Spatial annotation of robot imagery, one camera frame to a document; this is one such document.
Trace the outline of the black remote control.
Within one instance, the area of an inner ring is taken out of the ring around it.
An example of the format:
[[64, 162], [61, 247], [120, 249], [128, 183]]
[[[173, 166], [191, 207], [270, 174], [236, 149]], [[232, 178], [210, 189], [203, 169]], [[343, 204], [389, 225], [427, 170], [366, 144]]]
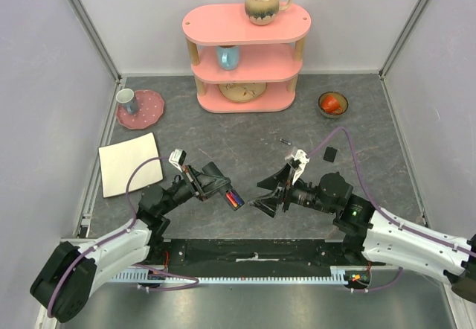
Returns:
[[218, 192], [233, 211], [238, 210], [244, 205], [244, 200], [233, 188], [231, 180], [222, 173], [214, 162], [206, 164], [202, 168], [202, 172], [213, 178], [213, 191], [215, 193]]

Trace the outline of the red orange battery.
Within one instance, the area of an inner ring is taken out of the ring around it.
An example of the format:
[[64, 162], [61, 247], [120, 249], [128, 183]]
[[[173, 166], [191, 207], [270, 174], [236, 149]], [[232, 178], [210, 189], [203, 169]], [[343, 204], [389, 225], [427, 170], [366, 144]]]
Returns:
[[228, 193], [226, 193], [226, 197], [227, 197], [227, 199], [229, 200], [229, 202], [232, 204], [232, 206], [236, 208], [236, 207], [237, 207], [237, 203], [235, 202], [235, 200], [233, 199], [233, 197], [232, 197], [230, 194], [228, 194]]

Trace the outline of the purple battery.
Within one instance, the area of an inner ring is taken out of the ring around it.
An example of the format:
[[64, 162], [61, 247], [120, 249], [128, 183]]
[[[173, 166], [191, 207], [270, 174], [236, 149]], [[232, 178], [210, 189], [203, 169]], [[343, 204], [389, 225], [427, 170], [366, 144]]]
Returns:
[[238, 195], [236, 195], [235, 193], [232, 193], [231, 196], [234, 198], [234, 200], [237, 202], [238, 205], [242, 204], [242, 200], [239, 198]]

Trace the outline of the black battery cover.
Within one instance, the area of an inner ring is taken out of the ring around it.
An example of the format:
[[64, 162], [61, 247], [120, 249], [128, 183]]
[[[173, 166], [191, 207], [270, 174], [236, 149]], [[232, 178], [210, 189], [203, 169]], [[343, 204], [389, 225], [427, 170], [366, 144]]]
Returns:
[[338, 153], [338, 150], [335, 149], [334, 147], [326, 147], [324, 151], [324, 155], [323, 155], [323, 160], [325, 162], [333, 163], [335, 161], [337, 153]]

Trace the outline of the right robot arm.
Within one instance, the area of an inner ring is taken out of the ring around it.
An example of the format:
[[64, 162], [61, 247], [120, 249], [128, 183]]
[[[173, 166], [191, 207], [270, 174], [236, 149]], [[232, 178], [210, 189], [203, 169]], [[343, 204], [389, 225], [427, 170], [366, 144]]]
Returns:
[[268, 194], [249, 202], [270, 217], [291, 204], [331, 214], [345, 234], [342, 259], [348, 264], [386, 263], [432, 277], [459, 297], [475, 301], [475, 239], [455, 237], [412, 223], [353, 193], [340, 173], [327, 173], [317, 185], [294, 178], [286, 164], [258, 183]]

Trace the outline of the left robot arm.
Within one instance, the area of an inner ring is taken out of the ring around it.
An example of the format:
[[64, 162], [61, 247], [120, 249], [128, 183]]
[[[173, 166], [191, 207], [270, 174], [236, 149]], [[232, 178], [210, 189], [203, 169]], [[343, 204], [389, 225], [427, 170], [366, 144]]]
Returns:
[[30, 294], [58, 322], [73, 319], [90, 296], [126, 268], [144, 261], [158, 263], [163, 256], [166, 215], [186, 201], [205, 201], [219, 194], [237, 210], [243, 204], [231, 181], [210, 162], [197, 171], [187, 165], [169, 188], [149, 185], [132, 219], [120, 228], [81, 245], [60, 243], [30, 287]]

